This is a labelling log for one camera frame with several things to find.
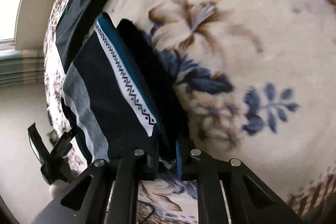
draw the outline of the black cloth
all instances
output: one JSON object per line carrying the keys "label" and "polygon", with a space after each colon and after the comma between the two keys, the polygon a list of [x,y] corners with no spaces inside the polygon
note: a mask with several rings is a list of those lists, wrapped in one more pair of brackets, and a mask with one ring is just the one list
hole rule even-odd
{"label": "black cloth", "polygon": [[139,67],[161,115],[166,134],[159,139],[160,151],[166,147],[171,149],[175,146],[177,134],[189,137],[188,116],[172,88],[173,79],[132,22],[121,20],[117,31]]}
{"label": "black cloth", "polygon": [[107,0],[68,1],[56,26],[56,46],[65,73],[106,2]]}

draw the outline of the zigzag pattern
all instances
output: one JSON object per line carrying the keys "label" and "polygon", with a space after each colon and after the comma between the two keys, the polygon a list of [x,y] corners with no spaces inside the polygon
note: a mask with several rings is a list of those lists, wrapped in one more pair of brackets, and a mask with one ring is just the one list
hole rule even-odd
{"label": "zigzag pattern", "polygon": [[122,64],[120,63],[120,61],[118,60],[114,50],[112,49],[112,47],[110,46],[103,30],[99,27],[98,24],[96,24],[96,29],[99,32],[100,37],[102,38],[103,42],[105,43],[105,45],[107,46],[107,48],[109,49],[110,53],[112,54],[113,60],[115,61],[115,64],[117,65],[117,68],[120,72],[120,75],[122,75],[122,79],[123,79],[123,83],[126,87],[126,90],[128,91],[128,96],[131,97],[132,102],[134,103],[134,105],[138,108],[138,110],[141,111],[141,114],[145,117],[145,119],[148,121],[149,125],[155,125],[155,121],[154,119],[151,119],[151,116],[149,113],[147,113],[147,110],[144,109],[142,107],[142,104],[139,103],[139,99],[137,99],[137,94],[134,93],[134,89],[133,89],[133,85],[131,85],[131,81],[128,79],[128,75],[125,72],[126,70],[122,67]]}

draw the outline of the folded clothing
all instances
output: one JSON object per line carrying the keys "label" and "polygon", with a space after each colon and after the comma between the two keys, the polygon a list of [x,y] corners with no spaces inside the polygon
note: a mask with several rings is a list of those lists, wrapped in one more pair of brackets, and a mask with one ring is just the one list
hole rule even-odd
{"label": "folded clothing", "polygon": [[[100,15],[64,79],[63,112],[88,164],[137,148],[154,159],[172,160],[178,133],[189,135],[186,114],[166,82],[166,73],[156,75],[160,67],[152,74],[144,71],[146,60],[156,57],[141,33],[124,23],[120,30],[129,27],[128,36],[118,34],[107,14]],[[142,56],[133,57],[141,46],[145,46]]]}
{"label": "folded clothing", "polygon": [[65,73],[106,2],[107,0],[68,1],[56,26],[56,47]]}

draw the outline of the metal screw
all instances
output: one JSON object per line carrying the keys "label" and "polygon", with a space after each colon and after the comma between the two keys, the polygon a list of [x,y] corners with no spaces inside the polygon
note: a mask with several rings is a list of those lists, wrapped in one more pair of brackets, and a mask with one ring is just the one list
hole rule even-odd
{"label": "metal screw", "polygon": [[199,156],[202,152],[199,149],[193,149],[190,151],[190,154],[193,156]]}
{"label": "metal screw", "polygon": [[142,156],[143,154],[145,154],[145,151],[143,151],[142,149],[134,150],[134,155],[136,156]]}
{"label": "metal screw", "polygon": [[96,161],[94,162],[94,165],[95,165],[96,167],[102,167],[104,164],[105,164],[105,162],[104,162],[104,160],[102,160],[102,159],[96,160]]}
{"label": "metal screw", "polygon": [[238,159],[232,159],[230,162],[232,166],[239,166],[241,164],[241,161]]}

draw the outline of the bed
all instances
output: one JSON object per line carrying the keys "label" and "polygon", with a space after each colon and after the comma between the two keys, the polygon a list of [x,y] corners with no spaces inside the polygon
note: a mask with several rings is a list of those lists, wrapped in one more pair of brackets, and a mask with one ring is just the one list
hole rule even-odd
{"label": "bed", "polygon": [[[70,130],[55,46],[67,1],[55,0],[44,41],[58,135]],[[133,21],[157,50],[197,147],[241,159],[300,216],[336,191],[335,0],[108,0],[103,11],[115,25]],[[75,140],[68,157],[78,173],[87,167]],[[195,184],[169,172],[140,184],[140,219],[148,203],[148,223],[198,223]]]}

